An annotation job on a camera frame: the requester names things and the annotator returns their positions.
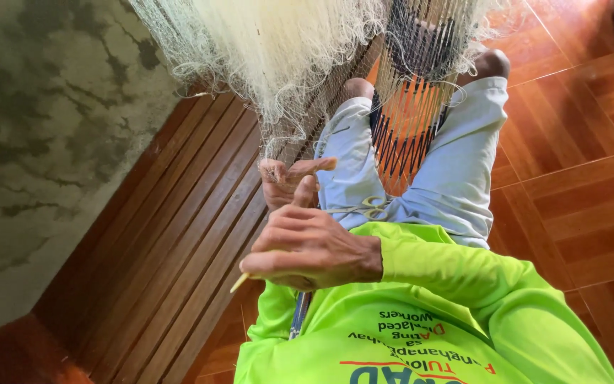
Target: shorts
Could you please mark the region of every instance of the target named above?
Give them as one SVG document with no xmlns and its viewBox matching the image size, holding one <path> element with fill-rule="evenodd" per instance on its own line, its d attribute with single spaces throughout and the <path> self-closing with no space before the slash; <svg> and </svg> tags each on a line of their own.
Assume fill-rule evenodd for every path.
<svg viewBox="0 0 614 384">
<path fill-rule="evenodd" d="M 378 176 L 369 124 L 371 100 L 344 102 L 324 128 L 321 140 L 328 140 L 317 151 L 338 159 L 335 170 L 317 172 L 321 208 L 359 206 L 367 197 L 385 196 L 385 221 L 440 225 L 458 244 L 489 249 L 490 172 L 506 121 L 506 83 L 503 77 L 489 77 L 454 93 L 454 106 L 400 197 L 387 196 Z M 347 230 L 368 221 L 360 211 L 332 216 Z"/>
</svg>

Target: leg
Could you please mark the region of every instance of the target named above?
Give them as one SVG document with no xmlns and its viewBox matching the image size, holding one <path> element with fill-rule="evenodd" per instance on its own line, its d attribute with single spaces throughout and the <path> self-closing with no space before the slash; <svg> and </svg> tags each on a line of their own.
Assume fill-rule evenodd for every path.
<svg viewBox="0 0 614 384">
<path fill-rule="evenodd" d="M 506 121 L 509 63 L 488 50 L 475 63 L 477 76 L 460 76 L 447 120 L 431 144 L 414 181 L 388 206 L 388 221 L 441 225 L 462 245 L 489 248 L 490 172 Z"/>
<path fill-rule="evenodd" d="M 338 164 L 333 171 L 318 171 L 322 209 L 337 209 L 362 204 L 369 196 L 385 197 L 385 189 L 376 170 L 371 146 L 369 113 L 373 85 L 364 79 L 350 79 L 345 83 L 349 100 L 344 102 L 324 127 L 317 156 L 335 156 Z M 333 214 L 345 229 L 362 225 L 362 214 Z"/>
</svg>

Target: white fishing net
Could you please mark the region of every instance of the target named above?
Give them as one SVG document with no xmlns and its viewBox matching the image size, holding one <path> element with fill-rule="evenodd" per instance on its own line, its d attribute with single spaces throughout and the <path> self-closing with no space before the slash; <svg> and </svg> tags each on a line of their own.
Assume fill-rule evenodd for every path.
<svg viewBox="0 0 614 384">
<path fill-rule="evenodd" d="M 288 166 L 318 155 L 343 84 L 375 78 L 372 133 L 387 185 L 420 166 L 456 74 L 473 70 L 480 42 L 496 34 L 488 12 L 509 2 L 131 0 L 173 75 L 247 99 L 261 118 L 263 157 Z"/>
</svg>

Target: neon green shirt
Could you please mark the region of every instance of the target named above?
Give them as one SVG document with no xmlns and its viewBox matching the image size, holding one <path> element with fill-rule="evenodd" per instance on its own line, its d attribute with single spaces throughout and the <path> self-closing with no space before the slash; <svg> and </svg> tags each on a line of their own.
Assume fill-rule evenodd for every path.
<svg viewBox="0 0 614 384">
<path fill-rule="evenodd" d="M 595 384 L 614 370 L 531 262 L 454 243 L 439 226 L 370 222 L 383 281 L 318 290 L 288 341 L 294 290 L 267 283 L 235 384 Z"/>
</svg>

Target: man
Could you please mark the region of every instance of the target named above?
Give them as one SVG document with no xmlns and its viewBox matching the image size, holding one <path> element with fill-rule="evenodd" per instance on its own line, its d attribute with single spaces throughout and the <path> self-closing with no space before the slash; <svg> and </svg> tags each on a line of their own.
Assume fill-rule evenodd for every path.
<svg viewBox="0 0 614 384">
<path fill-rule="evenodd" d="M 363 79 L 346 84 L 351 98 L 326 128 L 322 158 L 291 170 L 263 163 L 273 212 L 241 270 L 267 288 L 236 384 L 614 383 L 563 293 L 531 262 L 488 250 L 510 66 L 490 50 L 476 67 L 477 76 L 459 78 L 465 92 L 411 186 L 385 202 L 384 220 L 362 205 L 386 196 L 371 148 L 373 87 Z M 323 210 L 312 207 L 315 191 Z M 289 341 L 296 290 L 314 296 Z"/>
</svg>

